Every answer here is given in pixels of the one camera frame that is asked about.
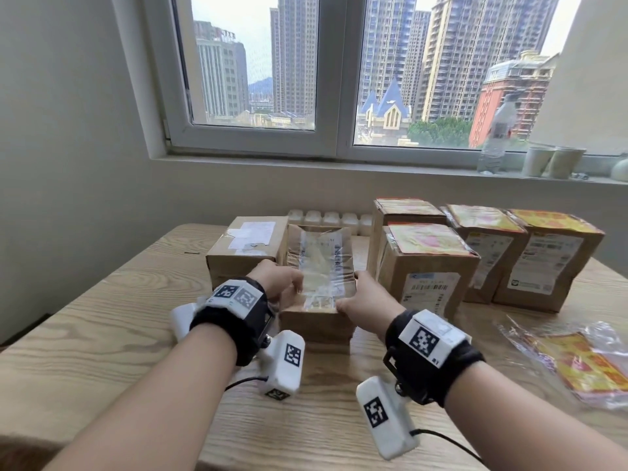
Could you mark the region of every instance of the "forearm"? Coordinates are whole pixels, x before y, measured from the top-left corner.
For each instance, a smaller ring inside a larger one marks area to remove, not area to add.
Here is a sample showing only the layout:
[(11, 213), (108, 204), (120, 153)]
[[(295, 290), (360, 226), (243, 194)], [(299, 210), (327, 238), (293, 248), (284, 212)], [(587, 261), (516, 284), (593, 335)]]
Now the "forearm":
[(616, 443), (478, 362), (453, 383), (445, 410), (492, 470), (625, 469)]
[(236, 356), (223, 329), (195, 327), (46, 469), (193, 469)]

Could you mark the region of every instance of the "table top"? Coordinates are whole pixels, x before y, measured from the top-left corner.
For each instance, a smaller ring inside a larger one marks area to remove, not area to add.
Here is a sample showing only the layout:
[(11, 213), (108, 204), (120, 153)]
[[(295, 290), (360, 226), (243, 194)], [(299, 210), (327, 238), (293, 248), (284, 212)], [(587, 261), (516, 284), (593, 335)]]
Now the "table top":
[[(210, 291), (205, 253), (225, 227), (182, 225), (0, 354), (0, 438), (18, 435), (60, 446), (93, 420), (174, 346), (168, 313)], [(364, 269), (368, 238), (354, 237)], [(628, 339), (628, 281), (591, 260), (559, 315), (464, 303), (455, 322), (473, 336), (489, 364), (534, 394), (628, 446), (628, 414), (594, 410), (554, 388), (500, 334), (506, 315), (523, 325), (605, 321)], [(385, 462), (377, 454), (355, 391), (388, 374), (383, 346), (357, 330), (350, 355), (306, 351), (302, 388), (285, 402), (245, 384), (225, 393), (200, 460), (229, 469), (483, 469), (445, 441), (426, 436), (416, 450)], [(238, 372), (254, 375), (257, 365)], [(467, 444), (442, 409), (410, 404), (417, 427)]]

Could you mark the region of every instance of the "person's left hand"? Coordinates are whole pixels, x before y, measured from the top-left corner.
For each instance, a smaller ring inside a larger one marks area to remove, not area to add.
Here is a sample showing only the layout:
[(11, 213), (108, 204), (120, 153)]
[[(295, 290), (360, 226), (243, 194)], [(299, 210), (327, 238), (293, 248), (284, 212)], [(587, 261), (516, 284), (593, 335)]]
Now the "person's left hand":
[(295, 292), (301, 292), (303, 288), (301, 271), (289, 266), (277, 266), (270, 259), (260, 262), (247, 276), (262, 285), (269, 302), (279, 301), (282, 292), (288, 289), (291, 291), (290, 295), (294, 296)]

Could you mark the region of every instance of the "qr code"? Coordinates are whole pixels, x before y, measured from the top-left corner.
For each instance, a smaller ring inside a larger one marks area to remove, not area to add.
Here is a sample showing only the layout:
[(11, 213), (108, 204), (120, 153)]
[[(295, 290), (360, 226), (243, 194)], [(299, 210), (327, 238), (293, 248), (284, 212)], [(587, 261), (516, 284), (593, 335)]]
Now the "qr code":
[(233, 296), (236, 291), (240, 288), (240, 286), (230, 286), (230, 285), (224, 285), (221, 286), (215, 293), (214, 293), (214, 297), (215, 298), (225, 298), (225, 299), (229, 299), (231, 296)]
[(373, 400), (364, 405), (364, 411), (366, 412), (369, 423), (373, 428), (378, 427), (384, 421), (388, 420), (388, 415), (386, 414), (386, 410), (384, 410), (379, 397), (373, 398)]
[(287, 344), (286, 345), (286, 354), (283, 359), (292, 365), (296, 365), (297, 367), (301, 365), (301, 349), (295, 347), (294, 345)]
[(428, 358), (432, 353), (436, 344), (438, 344), (439, 338), (431, 333), (424, 327), (419, 327), (412, 339), (410, 340), (410, 347), (415, 349), (419, 354)]
[(286, 392), (282, 392), (281, 390), (278, 390), (276, 388), (273, 388), (270, 392), (266, 393), (267, 397), (271, 397), (277, 401), (281, 401), (281, 400), (285, 400), (286, 398), (288, 398), (290, 396), (290, 394), (286, 393)]
[(246, 307), (250, 311), (257, 302), (257, 298), (246, 289), (242, 288), (234, 296), (234, 301), (239, 302), (242, 306)]

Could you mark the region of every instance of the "blue pointed roof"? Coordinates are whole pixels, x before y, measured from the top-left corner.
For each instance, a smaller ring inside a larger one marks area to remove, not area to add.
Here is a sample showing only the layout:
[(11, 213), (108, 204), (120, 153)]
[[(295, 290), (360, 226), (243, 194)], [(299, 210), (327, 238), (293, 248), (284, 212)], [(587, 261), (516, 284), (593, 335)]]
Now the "blue pointed roof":
[(384, 114), (388, 112), (394, 104), (397, 104), (397, 109), (401, 112), (401, 118), (406, 118), (410, 116), (408, 108), (403, 104), (403, 99), (401, 98), (401, 90), (399, 89), (399, 83), (397, 79), (393, 79), (391, 84), (386, 89), (386, 93), (384, 94), (384, 98), (382, 102), (379, 104), (377, 108), (373, 108), (373, 112), (376, 117), (384, 117)]
[(375, 97), (375, 91), (369, 92), (369, 96), (366, 98), (364, 105), (360, 109), (360, 113), (366, 113), (369, 107), (373, 106), (373, 112), (377, 110), (377, 97)]

